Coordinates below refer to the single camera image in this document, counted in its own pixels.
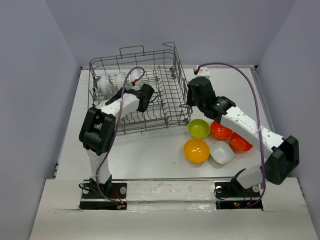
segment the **red bowl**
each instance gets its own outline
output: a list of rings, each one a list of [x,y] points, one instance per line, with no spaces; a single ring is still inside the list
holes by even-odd
[[[213,136],[217,139],[227,140],[232,135],[232,130],[222,126],[221,124],[214,121],[211,123],[210,130]]]
[[[229,146],[235,152],[247,152],[252,149],[252,145],[237,133],[232,133],[229,139]]]

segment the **dish rack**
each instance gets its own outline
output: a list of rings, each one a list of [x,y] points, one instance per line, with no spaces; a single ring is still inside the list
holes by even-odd
[[[162,45],[166,49],[145,51],[143,45],[122,47],[120,55],[97,57],[89,63],[88,108],[91,105],[97,107],[102,101],[112,98],[116,93],[116,75],[121,72],[127,74],[135,66],[144,67],[145,75],[141,81],[154,88],[145,112],[132,112],[120,120],[120,135],[187,125],[190,121],[193,111],[186,104],[187,79],[175,43],[165,42]],[[99,78],[106,74],[110,75],[112,95],[103,95],[98,88]]]

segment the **orange bowl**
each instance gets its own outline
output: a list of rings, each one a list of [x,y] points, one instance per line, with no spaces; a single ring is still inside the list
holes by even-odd
[[[221,124],[214,121],[211,123],[210,130],[213,136],[217,139],[227,140],[232,135],[232,130],[222,126]]]
[[[200,164],[208,159],[210,148],[202,139],[191,138],[185,143],[183,152],[190,162]]]
[[[252,145],[237,133],[232,133],[229,139],[229,146],[235,152],[247,152],[252,149]]]

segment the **white table surface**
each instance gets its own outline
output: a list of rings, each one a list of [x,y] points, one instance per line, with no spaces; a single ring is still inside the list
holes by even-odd
[[[281,185],[267,182],[264,211],[215,210],[214,199],[198,208],[180,201],[145,202],[144,207],[131,210],[81,210],[80,181],[46,181],[30,240],[317,240],[295,178],[287,178]],[[148,190],[143,185],[146,182],[149,186],[150,181],[139,182],[140,187],[133,191]],[[182,182],[176,185],[173,181],[168,187],[187,189],[190,181],[184,181],[184,187]],[[200,188],[186,191],[189,199],[210,198],[212,191],[202,197],[203,184],[193,182],[193,187]]]
[[[258,95],[250,69],[241,70],[249,77]],[[188,81],[194,78],[191,68],[185,68],[184,72]],[[255,120],[254,100],[246,80],[237,71],[229,68],[211,68],[210,74],[217,96],[228,97]],[[88,156],[78,138],[87,112],[88,78],[89,71],[82,70],[59,158],[56,179],[88,179],[91,174]],[[259,96],[258,103],[261,124],[269,128]],[[194,107],[191,119],[196,118],[212,123],[212,120]],[[260,162],[259,151],[252,149],[246,153],[235,154],[233,160],[225,165],[218,164],[211,156],[202,164],[191,163],[183,153],[183,146],[190,138],[187,126],[153,130],[142,135],[131,133],[117,136],[108,157],[112,177],[114,179],[232,177],[239,170]],[[204,140],[209,147],[218,142],[211,134]]]

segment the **red wire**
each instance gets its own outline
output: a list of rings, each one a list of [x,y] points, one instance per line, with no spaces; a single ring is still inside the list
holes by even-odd
[[[115,194],[116,194],[117,198],[120,200],[120,202],[121,202],[122,204],[124,204],[124,202],[120,199],[120,197],[119,197],[119,195],[118,195],[118,192],[117,192],[115,189],[113,189],[113,191],[115,192]]]
[[[249,190],[249,194],[250,194],[250,202],[249,202],[249,205],[250,205],[252,203],[252,194],[250,190]]]
[[[246,197],[247,197],[247,192],[245,192],[244,199],[240,202],[240,204],[242,204],[246,200]]]
[[[114,200],[117,200],[114,192],[111,191],[111,193],[112,193],[113,199],[114,199]]]

